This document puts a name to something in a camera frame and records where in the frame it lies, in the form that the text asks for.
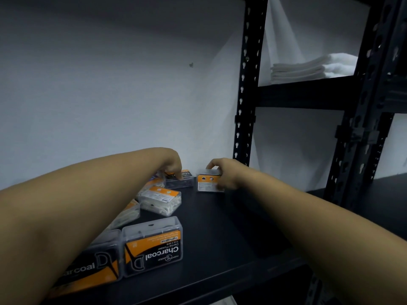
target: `plastic container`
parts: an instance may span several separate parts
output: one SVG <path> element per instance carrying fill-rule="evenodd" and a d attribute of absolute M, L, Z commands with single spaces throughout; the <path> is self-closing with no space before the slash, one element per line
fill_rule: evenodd
<path fill-rule="evenodd" d="M 140 217 L 140 203 L 134 199 L 126 206 L 126 208 L 120 212 L 119 215 L 107 226 L 106 230 L 117 229 L 123 225 L 126 225 Z"/>
<path fill-rule="evenodd" d="M 189 170 L 182 170 L 181 175 L 184 178 L 179 180 L 173 173 L 165 173 L 166 185 L 165 188 L 177 189 L 184 187 L 194 187 L 194 176 L 189 172 Z"/>
<path fill-rule="evenodd" d="M 166 184 L 166 179 L 163 173 L 161 172 L 157 172 L 156 174 L 154 174 L 151 179 L 143 186 L 142 189 L 140 189 L 140 191 L 138 192 L 138 199 L 140 201 L 140 194 L 145 192 L 146 190 L 152 188 L 153 186 L 157 186 L 157 187 L 165 187 Z"/>
<path fill-rule="evenodd" d="M 182 226 L 176 216 L 126 226 L 122 233 L 125 277 L 182 259 Z"/>
<path fill-rule="evenodd" d="M 171 216 L 181 205 L 181 193 L 153 186 L 139 196 L 140 208 L 163 216 Z"/>
<path fill-rule="evenodd" d="M 118 281 L 123 276 L 121 231 L 100 234 L 66 269 L 51 288 L 48 297 Z"/>
<path fill-rule="evenodd" d="M 221 175 L 222 171 L 218 169 L 199 170 L 197 174 L 197 191 L 224 192 L 224 190 L 216 188 Z"/>

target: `metal shelving unit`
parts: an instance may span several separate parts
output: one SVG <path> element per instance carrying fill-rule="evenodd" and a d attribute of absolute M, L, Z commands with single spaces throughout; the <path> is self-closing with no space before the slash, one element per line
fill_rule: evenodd
<path fill-rule="evenodd" d="M 361 190 L 374 179 L 394 113 L 407 113 L 407 0 L 361 1 L 371 8 L 353 76 L 257 87 L 258 68 L 251 66 L 257 66 L 260 57 L 248 68 L 241 67 L 245 80 L 239 84 L 233 153 L 233 158 L 249 165 L 256 107 L 343 110 L 323 198 L 350 210 L 358 207 Z M 247 1 L 245 24 L 250 22 L 248 10 L 263 12 L 266 5 L 267 0 Z M 258 29 L 264 29 L 264 20 L 259 22 L 263 25 L 256 25 L 257 29 L 245 29 L 244 38 L 262 37 Z M 257 47 L 252 50 L 243 42 L 242 64 L 245 55 L 251 58 L 255 53 L 259 53 Z M 243 93 L 246 83 L 250 94 Z M 314 276 L 306 304 L 322 305 L 332 299 L 333 294 Z"/>

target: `folded fabric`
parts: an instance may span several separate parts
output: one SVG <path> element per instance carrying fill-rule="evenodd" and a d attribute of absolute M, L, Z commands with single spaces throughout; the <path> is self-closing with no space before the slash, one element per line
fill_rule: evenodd
<path fill-rule="evenodd" d="M 335 64 L 335 63 L 356 66 L 357 56 L 353 56 L 351 54 L 346 54 L 346 53 L 333 53 L 333 54 L 327 54 L 325 56 L 320 56 L 319 58 L 316 58 L 312 61 L 305 62 L 305 63 L 296 63 L 296 64 L 276 63 L 276 64 L 273 64 L 272 69 L 273 70 L 281 69 L 281 70 L 285 70 L 285 71 L 293 71 L 293 70 L 308 69 L 308 68 L 319 66 L 319 65 Z"/>
<path fill-rule="evenodd" d="M 272 77 L 271 84 L 277 85 L 281 83 L 290 83 L 290 82 L 299 82 L 299 81 L 308 81 L 308 80 L 317 80 L 317 79 L 324 79 L 324 78 L 336 78 L 336 77 L 344 77 L 347 75 L 339 74 L 339 73 L 313 73 L 311 75 L 299 76 L 299 77 Z"/>
<path fill-rule="evenodd" d="M 314 66 L 308 69 L 286 71 L 281 68 L 272 68 L 272 79 L 277 77 L 301 77 L 306 75 L 312 75 L 314 73 L 338 73 L 345 76 L 353 75 L 355 66 L 343 65 L 341 63 L 323 64 Z"/>

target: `white wall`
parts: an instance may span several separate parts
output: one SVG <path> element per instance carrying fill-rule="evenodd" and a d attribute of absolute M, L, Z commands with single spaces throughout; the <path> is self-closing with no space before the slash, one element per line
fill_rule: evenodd
<path fill-rule="evenodd" d="M 231 156 L 244 2 L 157 1 L 126 4 L 112 22 L 0 7 L 0 188 L 153 146 L 175 148 L 192 171 Z M 304 56 L 337 52 L 333 38 L 357 53 L 365 7 L 355 12 L 333 0 L 329 10 L 308 6 L 307 16 L 298 13 L 304 0 L 281 1 Z M 330 17 L 333 27 L 323 23 Z M 269 65 L 263 53 L 263 85 Z M 324 187 L 342 112 L 256 112 L 251 166 L 303 190 Z M 403 117 L 394 120 L 376 176 L 406 169 L 406 146 L 395 138 L 405 136 Z"/>

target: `forearm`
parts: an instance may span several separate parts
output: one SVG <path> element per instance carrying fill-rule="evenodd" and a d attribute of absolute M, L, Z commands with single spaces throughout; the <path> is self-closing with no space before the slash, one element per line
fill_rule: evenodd
<path fill-rule="evenodd" d="M 292 244 L 347 301 L 407 301 L 407 242 L 261 172 L 250 170 L 241 185 L 257 197 Z"/>
<path fill-rule="evenodd" d="M 165 165 L 168 157 L 169 150 L 163 148 L 111 155 L 0 191 L 3 271 L 24 274 L 18 284 L 24 289 L 38 284 L 38 300 L 56 276 L 136 196 L 151 175 Z M 13 257 L 13 263 L 7 264 L 7 256 Z M 43 284 L 33 283 L 38 274 Z M 3 289 L 16 286 L 9 278 L 3 277 L 1 282 Z M 13 297 L 9 300 L 19 304 L 31 300 L 27 297 L 18 302 Z"/>

